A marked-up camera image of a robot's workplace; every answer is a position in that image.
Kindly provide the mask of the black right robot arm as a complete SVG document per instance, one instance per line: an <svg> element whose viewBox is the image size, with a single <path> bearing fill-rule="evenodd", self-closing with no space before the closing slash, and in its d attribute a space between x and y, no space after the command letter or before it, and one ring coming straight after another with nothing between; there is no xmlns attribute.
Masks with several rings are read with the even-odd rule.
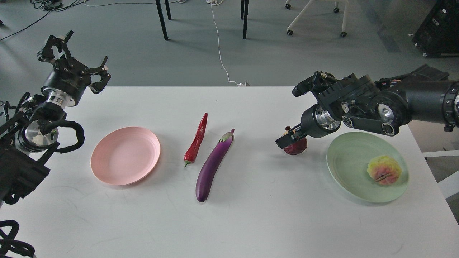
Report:
<svg viewBox="0 0 459 258"><path fill-rule="evenodd" d="M354 74L342 79L316 71L295 86L295 97L312 93L317 100L303 112L300 124L275 142L286 148L305 137L321 138L341 125L393 137L401 126L424 121L443 124L453 131L459 125L458 81L428 65L413 72L373 81Z"/></svg>

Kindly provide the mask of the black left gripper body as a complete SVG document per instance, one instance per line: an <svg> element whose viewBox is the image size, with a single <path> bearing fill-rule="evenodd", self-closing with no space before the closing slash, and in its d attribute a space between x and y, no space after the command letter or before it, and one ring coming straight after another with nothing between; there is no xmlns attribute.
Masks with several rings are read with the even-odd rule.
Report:
<svg viewBox="0 0 459 258"><path fill-rule="evenodd" d="M90 76L81 73L88 67L76 59L71 59L71 61L72 65L68 63L68 60L56 60L41 88L41 93L45 96L50 96L53 90L67 95L66 106L79 104L86 87L91 83Z"/></svg>

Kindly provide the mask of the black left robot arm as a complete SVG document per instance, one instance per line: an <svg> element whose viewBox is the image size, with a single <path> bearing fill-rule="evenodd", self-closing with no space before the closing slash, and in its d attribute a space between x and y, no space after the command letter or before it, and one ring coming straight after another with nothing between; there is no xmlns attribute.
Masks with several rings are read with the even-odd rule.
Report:
<svg viewBox="0 0 459 258"><path fill-rule="evenodd" d="M82 147L84 129L66 119L66 107L79 104L85 90L101 93L111 76L108 57L95 68L72 57L64 38L49 36L37 57L52 65L41 94L25 93L17 105L5 102L1 126L1 204L13 205L25 198L49 175L46 162L53 153L69 153Z"/></svg>

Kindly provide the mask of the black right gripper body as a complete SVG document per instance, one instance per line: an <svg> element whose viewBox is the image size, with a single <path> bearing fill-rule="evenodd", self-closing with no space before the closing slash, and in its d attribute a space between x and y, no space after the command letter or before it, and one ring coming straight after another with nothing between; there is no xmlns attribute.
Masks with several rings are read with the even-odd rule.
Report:
<svg viewBox="0 0 459 258"><path fill-rule="evenodd" d="M300 133L302 137L321 138L336 132L340 126L341 121L333 119L327 110L315 104L303 112Z"/></svg>

